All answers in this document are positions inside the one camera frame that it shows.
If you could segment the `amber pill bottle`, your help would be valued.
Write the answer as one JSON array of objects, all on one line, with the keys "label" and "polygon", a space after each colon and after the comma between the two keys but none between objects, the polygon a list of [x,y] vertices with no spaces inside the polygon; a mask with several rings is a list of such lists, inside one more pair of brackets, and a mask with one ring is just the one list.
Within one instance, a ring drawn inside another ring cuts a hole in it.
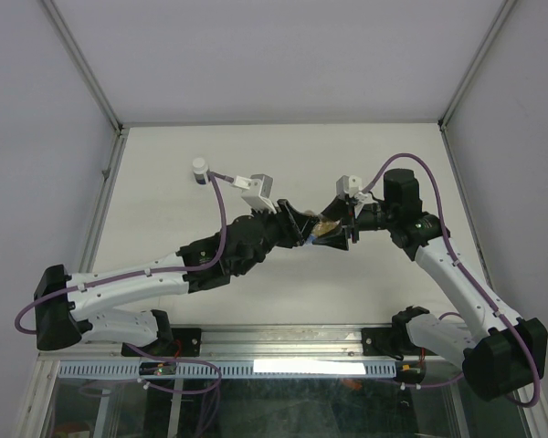
[{"label": "amber pill bottle", "polygon": [[308,237],[317,238],[322,235],[326,235],[340,225],[339,220],[333,221],[323,214],[316,214],[312,210],[307,210],[304,212],[304,214],[309,217],[315,217],[317,219],[317,223],[315,225],[308,225],[305,228],[305,231],[303,233],[306,234],[306,232],[308,232]]}]

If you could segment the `white cap pill bottle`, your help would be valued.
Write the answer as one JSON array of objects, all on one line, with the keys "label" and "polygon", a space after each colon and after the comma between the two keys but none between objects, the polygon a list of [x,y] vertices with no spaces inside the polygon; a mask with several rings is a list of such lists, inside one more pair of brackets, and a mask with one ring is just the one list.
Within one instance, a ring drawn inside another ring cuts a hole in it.
[{"label": "white cap pill bottle", "polygon": [[202,157],[193,159],[192,169],[195,181],[200,185],[211,183],[211,171],[207,161]]}]

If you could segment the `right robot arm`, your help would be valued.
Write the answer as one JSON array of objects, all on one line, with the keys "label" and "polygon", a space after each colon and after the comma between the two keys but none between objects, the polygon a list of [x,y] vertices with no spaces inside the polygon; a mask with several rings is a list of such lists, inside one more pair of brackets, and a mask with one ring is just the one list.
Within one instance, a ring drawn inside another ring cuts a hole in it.
[{"label": "right robot arm", "polygon": [[533,386],[537,400],[548,339],[543,323],[524,319],[464,265],[440,217],[424,211],[413,171],[387,171],[383,190],[383,198],[377,199],[360,178],[341,177],[335,198],[321,214],[334,227],[313,243],[346,250],[362,232],[388,232],[392,242],[436,282],[464,325],[410,306],[393,315],[390,329],[373,339],[373,346],[396,360],[415,349],[428,349],[459,368],[484,401],[526,385]]}]

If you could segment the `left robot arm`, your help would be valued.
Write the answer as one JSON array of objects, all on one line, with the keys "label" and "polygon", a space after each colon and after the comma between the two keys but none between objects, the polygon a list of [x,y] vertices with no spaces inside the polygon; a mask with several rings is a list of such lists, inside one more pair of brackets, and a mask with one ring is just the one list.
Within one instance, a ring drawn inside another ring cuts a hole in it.
[{"label": "left robot arm", "polygon": [[163,354],[174,340],[167,313],[130,312],[123,306],[226,286],[263,262],[273,248],[304,245],[318,222],[316,215],[300,213],[280,200],[273,212],[239,216],[225,231],[144,266],[98,275],[50,266],[34,295],[37,348],[55,351],[104,341]]}]

